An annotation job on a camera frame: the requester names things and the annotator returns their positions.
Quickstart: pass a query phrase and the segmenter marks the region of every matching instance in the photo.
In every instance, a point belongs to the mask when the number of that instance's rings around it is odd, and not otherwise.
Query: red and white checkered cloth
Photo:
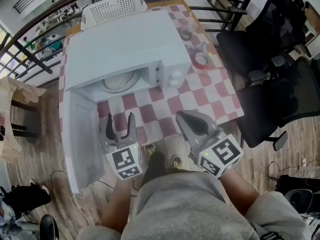
[[[154,7],[152,10],[167,10],[177,30],[181,27],[180,20],[190,14],[183,4]],[[61,58],[59,109],[63,108],[65,65],[70,37],[64,41]],[[192,47],[202,42],[210,43],[201,26],[197,27],[190,41],[184,41]],[[209,69],[199,70],[191,66],[181,88],[161,90],[160,87],[153,87],[110,98],[98,104],[99,118],[111,113],[115,133],[124,136],[127,133],[128,117],[132,112],[138,142],[145,145],[180,134],[175,120],[178,110],[198,110],[212,117],[218,124],[243,116],[244,112],[217,51],[211,44],[207,46],[207,51],[212,59]]]

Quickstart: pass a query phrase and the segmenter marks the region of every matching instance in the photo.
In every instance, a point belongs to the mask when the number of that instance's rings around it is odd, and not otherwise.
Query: black office chair
[[[250,148],[271,141],[278,151],[288,139],[286,131],[280,137],[270,137],[278,127],[300,118],[320,116],[320,87],[314,70],[303,57],[277,78],[246,87],[236,94],[244,112],[244,116],[237,119],[237,125],[242,140]]]
[[[302,28],[294,28],[270,0],[245,30],[221,32],[217,40],[226,68],[252,82],[256,79],[251,79],[249,73],[254,70],[268,71],[274,66],[271,60],[274,57],[282,55],[282,64],[293,63],[293,59],[283,51],[292,50],[293,46],[305,40]]]

